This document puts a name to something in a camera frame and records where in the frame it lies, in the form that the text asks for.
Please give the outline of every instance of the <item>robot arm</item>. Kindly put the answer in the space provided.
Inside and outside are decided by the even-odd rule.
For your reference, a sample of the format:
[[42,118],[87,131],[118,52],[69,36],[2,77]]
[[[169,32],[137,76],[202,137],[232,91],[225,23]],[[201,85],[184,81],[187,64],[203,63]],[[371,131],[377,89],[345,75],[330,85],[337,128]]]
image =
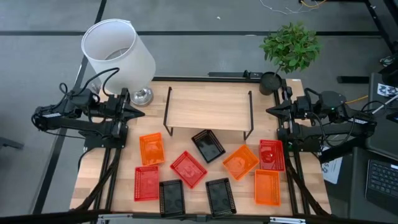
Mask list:
[[[122,147],[126,142],[127,121],[145,114],[129,104],[130,94],[123,88],[120,95],[110,95],[108,100],[100,102],[100,97],[89,89],[78,95],[69,92],[57,104],[38,107],[32,116],[32,122],[41,131],[68,128],[79,130],[86,138],[85,147]],[[89,117],[82,121],[81,115]],[[94,123],[91,117],[103,118]]]
[[[351,109],[346,103],[346,98],[334,91],[316,91],[306,88],[305,96],[297,97],[293,103],[290,100],[290,94],[284,97],[284,101],[273,108],[266,111],[283,122],[289,121],[289,128],[281,128],[278,130],[279,139],[285,139],[296,144],[303,144],[307,140],[311,141],[312,137],[319,138],[332,134],[349,134],[354,137],[371,136],[376,127],[374,116],[358,110]],[[310,93],[318,96],[316,103],[312,103]],[[321,120],[328,118],[330,125],[322,126]],[[311,127],[298,124],[294,119],[310,119]],[[309,151],[318,151],[320,145],[314,146],[316,149],[308,149]]]

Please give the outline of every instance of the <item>silver lamp base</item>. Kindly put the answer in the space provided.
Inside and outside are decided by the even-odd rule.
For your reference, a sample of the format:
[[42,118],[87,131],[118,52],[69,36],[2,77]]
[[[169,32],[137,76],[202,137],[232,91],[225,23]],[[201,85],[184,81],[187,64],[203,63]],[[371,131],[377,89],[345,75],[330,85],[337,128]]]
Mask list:
[[154,94],[149,87],[145,87],[140,91],[131,93],[131,101],[136,106],[148,106],[154,99]]

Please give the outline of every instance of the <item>green plant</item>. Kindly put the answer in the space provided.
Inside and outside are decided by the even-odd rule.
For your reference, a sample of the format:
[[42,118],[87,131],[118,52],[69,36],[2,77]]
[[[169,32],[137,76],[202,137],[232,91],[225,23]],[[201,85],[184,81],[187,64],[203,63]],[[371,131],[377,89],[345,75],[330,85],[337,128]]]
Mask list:
[[319,54],[320,46],[315,31],[308,31],[301,22],[282,26],[276,33],[264,38],[260,45],[266,53],[265,60],[274,60],[279,70],[290,73],[304,70]]

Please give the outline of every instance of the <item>red tray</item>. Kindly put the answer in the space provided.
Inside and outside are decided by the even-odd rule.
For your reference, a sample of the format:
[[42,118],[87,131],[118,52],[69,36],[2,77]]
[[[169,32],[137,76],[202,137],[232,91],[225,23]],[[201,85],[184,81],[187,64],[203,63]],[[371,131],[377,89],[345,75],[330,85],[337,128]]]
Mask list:
[[183,152],[181,156],[170,165],[170,168],[173,169],[191,189],[193,189],[194,186],[199,183],[199,180],[207,174],[207,170],[205,170],[205,168],[203,168],[187,151]]
[[281,141],[260,140],[259,155],[261,169],[285,171],[284,149]]
[[134,201],[159,199],[159,168],[157,166],[136,167]]

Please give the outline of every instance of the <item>yellow cable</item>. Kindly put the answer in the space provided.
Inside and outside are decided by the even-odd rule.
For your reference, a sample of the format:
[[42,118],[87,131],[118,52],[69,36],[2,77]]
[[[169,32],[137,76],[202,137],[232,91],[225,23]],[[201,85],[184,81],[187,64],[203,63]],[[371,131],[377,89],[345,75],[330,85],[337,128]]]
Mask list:
[[367,97],[368,97],[367,95],[366,95],[366,96],[362,96],[362,97],[360,97],[360,98],[358,98],[358,99],[356,99],[356,100],[351,100],[351,101],[349,101],[349,102],[346,102],[346,104],[354,103],[354,102],[357,102],[357,101],[359,101],[359,100],[366,99]]
[[322,3],[324,3],[325,1],[327,1],[327,0],[323,0],[322,2],[318,3],[317,5],[313,5],[313,6],[307,5],[307,4],[304,2],[304,0],[301,0],[301,3],[302,3],[304,6],[307,6],[307,7],[319,7],[319,5],[322,4]]

